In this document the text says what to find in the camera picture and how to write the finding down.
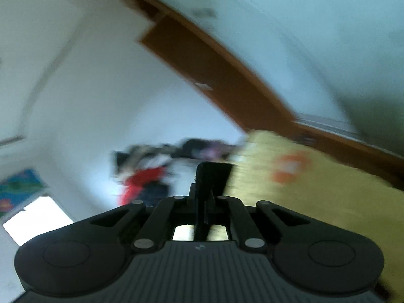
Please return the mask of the pile of clothes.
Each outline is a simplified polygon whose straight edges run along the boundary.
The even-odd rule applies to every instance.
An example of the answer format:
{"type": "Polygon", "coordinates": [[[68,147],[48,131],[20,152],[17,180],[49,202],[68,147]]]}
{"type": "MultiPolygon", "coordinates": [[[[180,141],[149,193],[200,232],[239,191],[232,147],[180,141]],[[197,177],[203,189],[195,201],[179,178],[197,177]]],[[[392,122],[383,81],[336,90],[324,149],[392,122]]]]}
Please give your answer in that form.
{"type": "Polygon", "coordinates": [[[132,145],[126,151],[114,151],[113,178],[122,186],[118,205],[121,206],[119,198],[124,192],[125,181],[138,170],[166,167],[166,175],[162,179],[169,186],[166,198],[186,196],[200,163],[229,162],[241,147],[241,142],[229,144],[222,140],[186,138],[177,144],[132,145]]]}

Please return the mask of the black pants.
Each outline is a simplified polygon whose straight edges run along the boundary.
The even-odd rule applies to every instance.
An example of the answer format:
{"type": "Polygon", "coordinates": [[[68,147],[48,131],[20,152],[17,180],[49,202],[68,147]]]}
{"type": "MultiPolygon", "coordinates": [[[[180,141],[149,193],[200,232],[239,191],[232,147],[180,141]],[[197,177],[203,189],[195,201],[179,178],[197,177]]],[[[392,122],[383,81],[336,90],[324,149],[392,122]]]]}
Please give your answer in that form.
{"type": "Polygon", "coordinates": [[[207,241],[212,226],[227,226],[228,212],[219,196],[225,193],[232,164],[203,162],[196,169],[194,241],[207,241]]]}

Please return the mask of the colourful window valance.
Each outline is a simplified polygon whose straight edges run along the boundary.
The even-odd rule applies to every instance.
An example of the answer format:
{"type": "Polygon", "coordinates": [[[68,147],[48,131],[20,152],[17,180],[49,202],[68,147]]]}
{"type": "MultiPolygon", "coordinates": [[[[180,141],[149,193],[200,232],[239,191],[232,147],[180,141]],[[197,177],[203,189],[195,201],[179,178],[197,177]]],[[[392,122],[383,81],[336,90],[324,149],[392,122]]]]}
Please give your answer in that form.
{"type": "Polygon", "coordinates": [[[1,218],[8,217],[18,207],[47,188],[33,168],[26,168],[1,180],[1,218]]]}

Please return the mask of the brown wooden door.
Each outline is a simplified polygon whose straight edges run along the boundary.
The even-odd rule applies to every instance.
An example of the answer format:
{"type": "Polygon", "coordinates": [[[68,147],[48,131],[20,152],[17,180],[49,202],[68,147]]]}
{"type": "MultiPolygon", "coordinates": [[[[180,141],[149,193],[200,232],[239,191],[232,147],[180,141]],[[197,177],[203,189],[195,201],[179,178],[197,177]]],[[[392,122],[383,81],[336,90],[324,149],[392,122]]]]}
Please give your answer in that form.
{"type": "Polygon", "coordinates": [[[298,123],[255,74],[174,9],[158,0],[122,1],[155,23],[140,43],[198,87],[244,131],[275,132],[403,189],[402,158],[298,123]]]}

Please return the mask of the red jacket on pile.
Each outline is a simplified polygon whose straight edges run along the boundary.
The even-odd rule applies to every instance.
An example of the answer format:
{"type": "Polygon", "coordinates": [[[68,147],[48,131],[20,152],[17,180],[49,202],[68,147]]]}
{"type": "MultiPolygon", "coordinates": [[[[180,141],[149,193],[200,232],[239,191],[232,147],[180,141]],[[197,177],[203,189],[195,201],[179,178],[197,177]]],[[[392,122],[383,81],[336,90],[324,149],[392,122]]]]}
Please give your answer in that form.
{"type": "Polygon", "coordinates": [[[136,171],[125,181],[119,204],[126,205],[135,200],[142,200],[148,207],[155,206],[169,193],[169,186],[162,182],[165,175],[164,166],[136,171]]]}

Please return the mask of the window with grey frame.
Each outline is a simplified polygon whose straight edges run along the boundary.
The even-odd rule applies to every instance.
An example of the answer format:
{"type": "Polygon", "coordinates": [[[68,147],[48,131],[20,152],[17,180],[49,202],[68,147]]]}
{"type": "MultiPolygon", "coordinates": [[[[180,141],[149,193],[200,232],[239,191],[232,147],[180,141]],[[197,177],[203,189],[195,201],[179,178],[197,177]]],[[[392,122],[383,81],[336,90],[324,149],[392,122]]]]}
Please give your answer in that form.
{"type": "Polygon", "coordinates": [[[38,235],[72,223],[54,199],[40,196],[6,221],[3,227],[16,244],[22,246],[38,235]]]}

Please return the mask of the yellow carrot print bedspread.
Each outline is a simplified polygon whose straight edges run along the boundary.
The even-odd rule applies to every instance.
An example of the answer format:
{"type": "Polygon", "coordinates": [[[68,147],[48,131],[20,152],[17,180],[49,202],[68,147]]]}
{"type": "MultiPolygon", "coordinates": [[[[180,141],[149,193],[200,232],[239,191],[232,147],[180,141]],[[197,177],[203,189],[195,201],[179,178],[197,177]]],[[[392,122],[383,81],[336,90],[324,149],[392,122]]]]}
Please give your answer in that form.
{"type": "Polygon", "coordinates": [[[232,163],[225,193],[254,207],[274,268],[300,289],[403,301],[403,192],[266,131],[243,146],[186,139],[178,156],[232,163]]]}

